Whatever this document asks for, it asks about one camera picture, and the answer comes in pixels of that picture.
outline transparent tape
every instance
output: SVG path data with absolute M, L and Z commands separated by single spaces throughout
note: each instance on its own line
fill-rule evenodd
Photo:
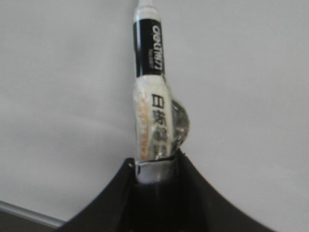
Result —
M 172 157 L 189 131 L 186 110 L 174 99 L 160 75 L 136 79 L 134 106 L 138 162 Z

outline pen barrel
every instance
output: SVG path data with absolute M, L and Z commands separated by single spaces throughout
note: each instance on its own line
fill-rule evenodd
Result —
M 136 77 L 164 76 L 164 55 L 161 22 L 144 18 L 134 22 Z

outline white wall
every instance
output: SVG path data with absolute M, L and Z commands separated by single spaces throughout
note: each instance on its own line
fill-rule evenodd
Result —
M 309 227 L 307 1 L 154 0 L 184 152 L 237 207 Z M 68 220 L 135 148 L 137 1 L 1 1 L 0 201 Z

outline black plastic object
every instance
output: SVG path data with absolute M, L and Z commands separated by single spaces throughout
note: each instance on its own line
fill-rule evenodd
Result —
M 0 211 L 0 232 L 50 232 L 53 228 Z
M 224 199 L 178 150 L 173 180 L 136 183 L 126 159 L 104 191 L 55 232 L 273 232 Z

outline brand logo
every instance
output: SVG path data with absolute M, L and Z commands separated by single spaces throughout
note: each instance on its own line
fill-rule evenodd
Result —
M 154 68 L 163 70 L 163 49 L 161 40 L 161 30 L 158 25 L 153 26 L 153 40 L 154 40 Z

